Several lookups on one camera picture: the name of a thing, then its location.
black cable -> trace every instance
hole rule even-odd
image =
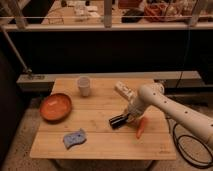
[[[186,63],[186,59],[187,59],[188,54],[189,54],[190,42],[191,42],[191,32],[190,32],[190,30],[188,30],[188,38],[187,38],[187,43],[186,43],[185,54],[184,54],[184,57],[183,57],[183,65],[181,67],[180,77],[179,77],[179,79],[178,79],[178,81],[175,85],[175,89],[178,88],[180,81],[182,80],[182,77],[183,77],[183,70],[184,70],[184,66],[185,66],[185,63]]]
[[[177,151],[179,152],[179,154],[181,155],[181,157],[191,166],[198,168],[198,169],[208,169],[210,167],[213,167],[213,154],[211,153],[211,151],[209,150],[209,148],[198,138],[191,136],[191,135],[180,135],[177,137],[176,135],[176,128],[179,124],[176,123],[173,127],[172,130],[172,137],[173,137],[173,141],[175,144],[175,147],[177,149]],[[195,159],[194,157],[192,157],[181,145],[180,140],[183,138],[191,138],[197,142],[199,142],[204,149],[207,151],[209,157],[210,157],[210,161],[209,162],[205,162],[205,161],[199,161],[197,159]]]

bowl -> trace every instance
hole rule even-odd
[[[63,93],[56,93],[46,97],[40,105],[41,117],[47,121],[58,121],[70,114],[72,101]]]

white container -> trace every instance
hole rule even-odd
[[[90,95],[90,78],[87,76],[80,76],[77,80],[78,89],[81,93],[81,96],[87,97]]]

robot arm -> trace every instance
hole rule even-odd
[[[124,110],[124,114],[110,119],[110,125],[116,128],[131,122],[143,115],[147,107],[153,105],[213,149],[213,119],[167,98],[163,93],[164,87],[160,83],[142,85],[137,97],[134,97]]]

wooden table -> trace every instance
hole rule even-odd
[[[175,149],[164,114],[151,106],[144,113],[148,118],[145,132],[136,138],[137,124],[112,130],[108,120],[121,114],[128,102],[115,90],[117,81],[137,90],[141,84],[152,83],[140,78],[91,78],[92,94],[82,98],[76,78],[55,81],[52,93],[65,93],[73,102],[70,115],[58,124],[41,121],[30,157],[48,159],[121,159],[121,160],[174,160]],[[67,150],[63,137],[84,129],[87,141]]]

